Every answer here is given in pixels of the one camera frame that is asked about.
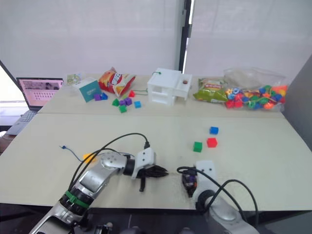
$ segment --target laptop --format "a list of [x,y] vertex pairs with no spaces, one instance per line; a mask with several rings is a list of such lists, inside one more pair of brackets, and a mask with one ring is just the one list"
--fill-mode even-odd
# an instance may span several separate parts
[[6,132],[9,135],[19,134],[35,114],[62,87],[62,78],[17,78],[29,111],[25,112]]

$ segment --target purple cube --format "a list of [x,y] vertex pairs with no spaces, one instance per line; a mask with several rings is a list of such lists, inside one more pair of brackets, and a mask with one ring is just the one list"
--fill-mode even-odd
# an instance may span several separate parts
[[101,100],[102,100],[101,94],[94,94],[93,97],[94,97],[94,99],[95,99],[96,101],[101,101]]
[[125,100],[121,100],[121,101],[119,101],[119,105],[120,105],[120,106],[122,106],[122,105],[124,105],[124,106],[125,106],[125,105],[126,105],[126,101],[125,101]]
[[129,98],[129,97],[127,97],[127,98],[125,99],[125,102],[126,102],[127,106],[130,106],[130,105],[132,104],[132,100],[131,100],[131,98]]

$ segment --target blue wire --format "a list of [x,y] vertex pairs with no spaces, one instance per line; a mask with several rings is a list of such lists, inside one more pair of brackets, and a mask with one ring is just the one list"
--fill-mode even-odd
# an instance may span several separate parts
[[[62,149],[65,149],[65,150],[69,150],[79,160],[79,162],[82,162],[82,160],[80,160],[80,158],[74,153],[74,151],[72,151],[71,149],[67,148],[65,145],[59,146],[59,147],[62,148]],[[124,153],[124,152],[118,152],[118,153],[123,154],[123,155],[130,155],[130,156],[134,157],[134,155],[132,155],[130,153]]]
[[82,160],[80,160],[80,158],[74,153],[74,151],[72,151],[71,149],[67,148],[65,145],[59,146],[59,147],[61,147],[62,149],[65,149],[65,150],[69,150],[79,160],[79,162],[82,162]]

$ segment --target green snack bag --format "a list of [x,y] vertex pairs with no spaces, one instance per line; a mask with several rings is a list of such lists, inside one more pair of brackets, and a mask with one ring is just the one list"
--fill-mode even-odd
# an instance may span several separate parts
[[210,80],[209,78],[198,79],[199,90],[193,96],[199,101],[226,102],[228,100],[224,85],[224,80]]

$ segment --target white plastic house model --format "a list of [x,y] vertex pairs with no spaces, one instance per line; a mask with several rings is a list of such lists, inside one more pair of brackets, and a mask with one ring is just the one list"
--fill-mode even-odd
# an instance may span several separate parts
[[180,71],[158,68],[147,82],[148,100],[169,106],[175,103],[176,97],[187,99],[191,87],[192,75]]

